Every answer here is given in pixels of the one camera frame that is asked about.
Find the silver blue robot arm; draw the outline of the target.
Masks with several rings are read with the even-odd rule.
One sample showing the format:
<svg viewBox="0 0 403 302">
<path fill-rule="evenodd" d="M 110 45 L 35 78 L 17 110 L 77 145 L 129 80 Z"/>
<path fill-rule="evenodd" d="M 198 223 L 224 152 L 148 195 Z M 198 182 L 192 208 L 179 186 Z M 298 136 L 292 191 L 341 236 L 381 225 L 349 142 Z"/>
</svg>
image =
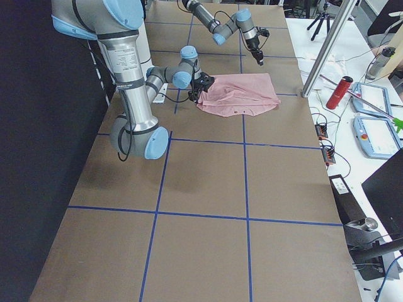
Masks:
<svg viewBox="0 0 403 302">
<path fill-rule="evenodd" d="M 163 85 L 191 87 L 190 99 L 197 101 L 208 91 L 214 77 L 202 72 L 193 46 L 181 49 L 181 61 L 174 67 L 151 67 L 143 72 L 137 40 L 144 24 L 141 1 L 52 1 L 54 28 L 65 35 L 99 43 L 117 89 L 124 113 L 110 133 L 116 151 L 155 160 L 166 151 L 167 130 L 152 114 L 151 103 Z"/>
<path fill-rule="evenodd" d="M 238 10 L 230 16 L 224 11 L 211 14 L 199 1 L 182 1 L 182 4 L 187 12 L 196 17 L 207 28 L 217 45 L 223 45 L 233 34 L 239 31 L 246 50 L 253 56 L 258 65 L 264 64 L 259 37 L 268 38 L 270 33 L 267 29 L 254 25 L 248 8 Z"/>
</svg>

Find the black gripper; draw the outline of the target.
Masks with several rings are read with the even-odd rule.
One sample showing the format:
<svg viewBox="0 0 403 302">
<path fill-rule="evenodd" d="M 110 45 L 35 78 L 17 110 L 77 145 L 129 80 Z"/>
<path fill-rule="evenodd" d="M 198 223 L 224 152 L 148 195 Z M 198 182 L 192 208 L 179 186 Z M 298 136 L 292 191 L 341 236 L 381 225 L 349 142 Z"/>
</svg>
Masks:
<svg viewBox="0 0 403 302">
<path fill-rule="evenodd" d="M 198 79 L 194 79 L 191 82 L 191 91 L 188 92 L 188 98 L 190 101 L 197 103 L 199 100 L 199 94 L 201 92 L 203 92 L 200 89 L 200 85 L 199 85 L 199 80 Z"/>
<path fill-rule="evenodd" d="M 258 65 L 264 64 L 263 52 L 259 49 L 259 38 L 257 36 L 246 40 L 247 49 L 251 52 Z"/>
</svg>

